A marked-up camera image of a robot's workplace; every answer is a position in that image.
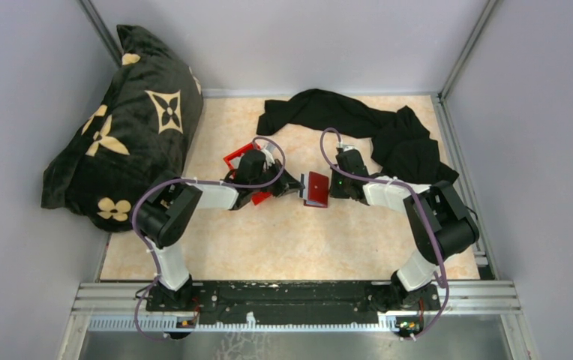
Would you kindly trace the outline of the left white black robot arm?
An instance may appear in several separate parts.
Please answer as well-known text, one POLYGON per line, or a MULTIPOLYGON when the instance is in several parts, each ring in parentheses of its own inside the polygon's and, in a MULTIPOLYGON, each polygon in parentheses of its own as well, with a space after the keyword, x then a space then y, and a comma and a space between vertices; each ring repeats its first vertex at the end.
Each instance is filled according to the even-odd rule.
POLYGON ((219 181, 180 178, 170 172, 162 175, 137 201, 131 223, 152 254, 154 282, 165 289, 164 301, 182 311, 194 299, 180 239, 196 210, 238 210, 256 194, 281 197, 304 189, 286 171, 284 162, 265 149, 247 150, 236 157, 232 169, 219 181))

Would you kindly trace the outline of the red plastic bin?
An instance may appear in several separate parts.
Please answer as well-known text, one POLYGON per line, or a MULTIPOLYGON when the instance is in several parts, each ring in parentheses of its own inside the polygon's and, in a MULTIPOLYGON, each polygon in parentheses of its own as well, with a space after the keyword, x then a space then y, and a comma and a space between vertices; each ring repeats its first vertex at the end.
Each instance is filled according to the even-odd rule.
MULTIPOLYGON (((236 185, 261 185, 272 180, 278 174, 276 162, 267 166, 261 148, 256 143, 249 142, 225 156, 223 161, 228 166, 229 172, 225 175, 224 181, 236 185)), ((270 187, 271 185, 254 188, 237 187, 238 198, 232 209, 241 209, 248 203, 258 206, 272 196, 270 187)))

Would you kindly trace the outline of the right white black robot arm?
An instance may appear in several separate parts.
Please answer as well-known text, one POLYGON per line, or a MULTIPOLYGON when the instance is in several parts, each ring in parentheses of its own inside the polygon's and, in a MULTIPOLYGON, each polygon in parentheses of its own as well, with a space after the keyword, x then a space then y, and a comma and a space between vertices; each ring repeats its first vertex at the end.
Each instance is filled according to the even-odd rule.
POLYGON ((333 197, 350 198, 407 216, 415 250, 391 276, 391 300, 410 309, 420 289, 445 272, 445 261, 464 252, 480 238, 479 228, 452 183, 409 184, 385 175, 368 174, 359 150, 337 147, 331 180, 333 197))

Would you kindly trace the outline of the red leather card holder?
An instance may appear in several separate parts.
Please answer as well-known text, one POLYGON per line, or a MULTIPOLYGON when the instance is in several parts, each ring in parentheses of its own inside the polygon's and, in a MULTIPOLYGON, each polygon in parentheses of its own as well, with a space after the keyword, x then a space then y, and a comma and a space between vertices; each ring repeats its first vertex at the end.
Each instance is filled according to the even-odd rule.
POLYGON ((307 207, 326 209, 329 207, 329 177, 318 172, 308 172, 308 199, 303 199, 307 207))

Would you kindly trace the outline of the white credit card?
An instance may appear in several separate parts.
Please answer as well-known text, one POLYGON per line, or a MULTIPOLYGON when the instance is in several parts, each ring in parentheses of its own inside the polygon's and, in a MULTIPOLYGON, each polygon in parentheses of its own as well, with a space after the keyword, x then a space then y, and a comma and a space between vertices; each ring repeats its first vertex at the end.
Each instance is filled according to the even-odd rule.
POLYGON ((300 177, 301 189, 299 191, 299 197, 303 200, 308 199, 308 174, 302 173, 300 177))

